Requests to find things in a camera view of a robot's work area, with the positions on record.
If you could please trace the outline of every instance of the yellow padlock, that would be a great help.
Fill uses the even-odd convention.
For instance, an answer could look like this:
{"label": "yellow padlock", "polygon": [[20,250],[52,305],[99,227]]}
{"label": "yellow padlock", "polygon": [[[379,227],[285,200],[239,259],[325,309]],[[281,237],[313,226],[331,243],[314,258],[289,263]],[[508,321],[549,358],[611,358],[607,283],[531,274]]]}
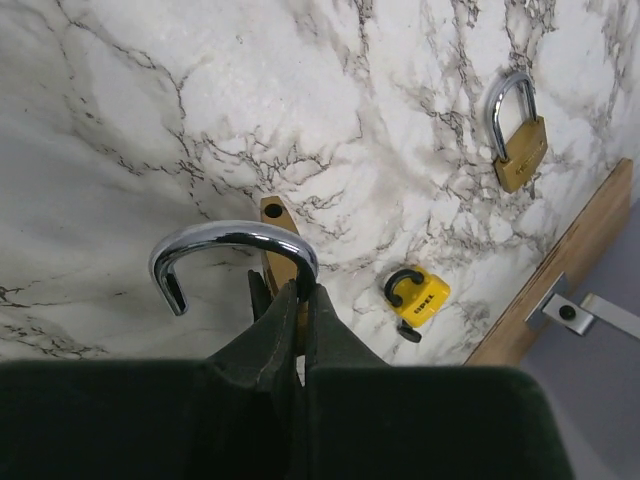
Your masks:
{"label": "yellow padlock", "polygon": [[387,302],[410,328],[424,325],[450,293],[451,288],[444,280],[418,266],[397,271],[384,286]]}

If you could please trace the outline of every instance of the gray floor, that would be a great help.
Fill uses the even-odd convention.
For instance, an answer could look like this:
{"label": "gray floor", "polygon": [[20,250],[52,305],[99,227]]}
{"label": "gray floor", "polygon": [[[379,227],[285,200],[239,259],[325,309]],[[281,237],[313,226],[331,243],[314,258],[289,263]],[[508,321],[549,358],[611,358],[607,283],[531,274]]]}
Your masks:
{"label": "gray floor", "polygon": [[[640,315],[640,208],[587,291]],[[605,324],[580,338],[552,326],[521,363],[547,392],[580,480],[640,478],[640,341]]]}

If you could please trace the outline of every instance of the brass padlock body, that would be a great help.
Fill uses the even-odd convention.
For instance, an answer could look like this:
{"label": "brass padlock body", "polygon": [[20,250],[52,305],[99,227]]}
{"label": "brass padlock body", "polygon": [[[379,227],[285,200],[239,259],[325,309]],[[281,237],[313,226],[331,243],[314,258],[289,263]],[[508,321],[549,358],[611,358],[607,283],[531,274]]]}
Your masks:
{"label": "brass padlock body", "polygon": [[544,118],[528,119],[507,142],[507,159],[498,157],[494,163],[502,188],[513,193],[535,173],[547,153],[547,132]]}

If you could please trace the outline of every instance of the black handle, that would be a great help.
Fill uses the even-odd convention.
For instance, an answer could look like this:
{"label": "black handle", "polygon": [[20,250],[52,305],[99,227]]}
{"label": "black handle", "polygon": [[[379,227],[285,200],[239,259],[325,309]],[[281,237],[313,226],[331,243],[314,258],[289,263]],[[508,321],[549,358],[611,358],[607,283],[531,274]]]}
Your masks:
{"label": "black handle", "polygon": [[393,291],[405,278],[410,278],[416,285],[420,285],[424,282],[424,275],[410,268],[403,268],[391,275],[389,280],[387,280],[387,283],[384,285],[384,296],[389,300],[389,303],[396,308],[402,305],[402,297],[400,295],[396,295]]}

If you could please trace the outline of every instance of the wooden trim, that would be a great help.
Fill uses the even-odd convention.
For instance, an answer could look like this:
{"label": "wooden trim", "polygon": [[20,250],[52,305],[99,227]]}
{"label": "wooden trim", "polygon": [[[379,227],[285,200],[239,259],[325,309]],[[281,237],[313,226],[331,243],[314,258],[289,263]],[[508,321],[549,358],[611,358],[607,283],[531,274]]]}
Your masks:
{"label": "wooden trim", "polygon": [[466,365],[516,366],[539,332],[524,319],[535,308],[560,273],[571,290],[580,285],[629,219],[633,162],[622,159],[551,253],[478,345]]}

